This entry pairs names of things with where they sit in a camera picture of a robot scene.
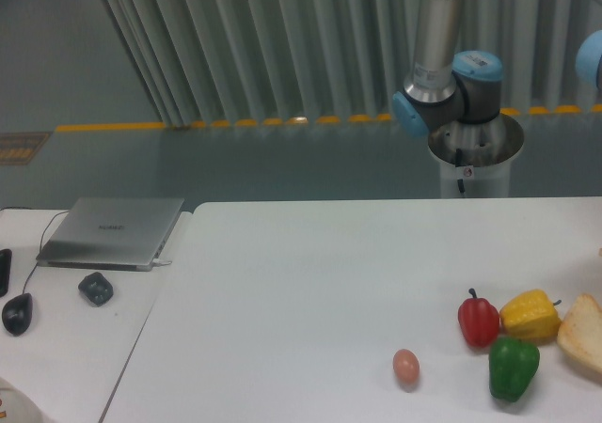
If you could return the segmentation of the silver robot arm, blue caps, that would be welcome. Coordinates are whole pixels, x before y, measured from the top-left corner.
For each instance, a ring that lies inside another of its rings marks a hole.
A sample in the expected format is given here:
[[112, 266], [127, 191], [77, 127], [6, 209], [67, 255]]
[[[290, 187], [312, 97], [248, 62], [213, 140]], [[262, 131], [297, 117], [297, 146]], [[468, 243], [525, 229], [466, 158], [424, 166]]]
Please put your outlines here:
[[499, 115], [503, 67], [483, 51], [457, 53], [465, 0], [420, 0], [413, 60], [404, 87], [392, 97], [393, 116], [413, 136], [458, 121]]

